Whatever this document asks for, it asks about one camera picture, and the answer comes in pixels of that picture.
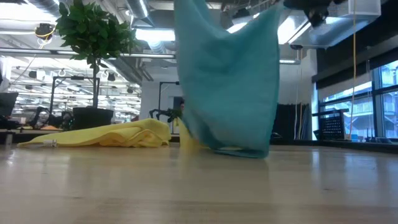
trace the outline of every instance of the plant pot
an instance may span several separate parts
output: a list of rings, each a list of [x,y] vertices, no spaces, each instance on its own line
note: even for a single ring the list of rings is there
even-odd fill
[[[74,108],[73,117],[75,119],[73,130],[96,128],[111,124],[113,111],[98,108]]]

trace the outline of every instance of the computer monitor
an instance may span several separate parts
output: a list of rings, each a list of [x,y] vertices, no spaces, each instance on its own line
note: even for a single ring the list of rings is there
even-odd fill
[[[18,93],[0,93],[0,115],[10,116],[17,101]]]

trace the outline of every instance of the teal cloth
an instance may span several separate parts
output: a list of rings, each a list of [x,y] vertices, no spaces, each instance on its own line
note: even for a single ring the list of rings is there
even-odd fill
[[[230,34],[213,20],[205,0],[175,0],[183,122],[217,153],[268,155],[279,92],[282,9],[272,6]]]

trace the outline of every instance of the fabric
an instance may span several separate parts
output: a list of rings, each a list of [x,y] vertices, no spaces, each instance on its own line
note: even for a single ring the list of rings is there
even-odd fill
[[[282,9],[272,6],[230,34],[213,20],[205,0],[175,1],[183,122],[217,153],[268,155],[279,91]],[[241,150],[221,149],[229,146]]]
[[[159,147],[168,144],[171,139],[170,128],[166,123],[155,119],[143,119],[124,124],[112,124],[98,128],[47,134],[29,142],[18,144],[19,147],[29,144],[56,140],[58,146],[122,146],[122,147]]]

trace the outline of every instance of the wooden table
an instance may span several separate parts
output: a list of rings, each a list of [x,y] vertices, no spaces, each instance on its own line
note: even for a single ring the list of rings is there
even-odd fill
[[[398,223],[398,157],[272,146],[0,152],[0,223]]]

